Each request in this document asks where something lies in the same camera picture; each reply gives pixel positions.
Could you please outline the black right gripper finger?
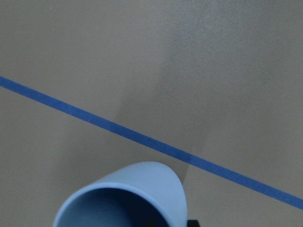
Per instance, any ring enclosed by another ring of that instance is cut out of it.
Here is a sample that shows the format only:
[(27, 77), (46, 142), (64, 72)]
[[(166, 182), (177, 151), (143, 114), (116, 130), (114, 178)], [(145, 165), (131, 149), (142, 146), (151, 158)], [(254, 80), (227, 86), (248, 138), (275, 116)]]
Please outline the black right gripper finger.
[(200, 223), (196, 219), (189, 219), (187, 221), (187, 227), (200, 227)]

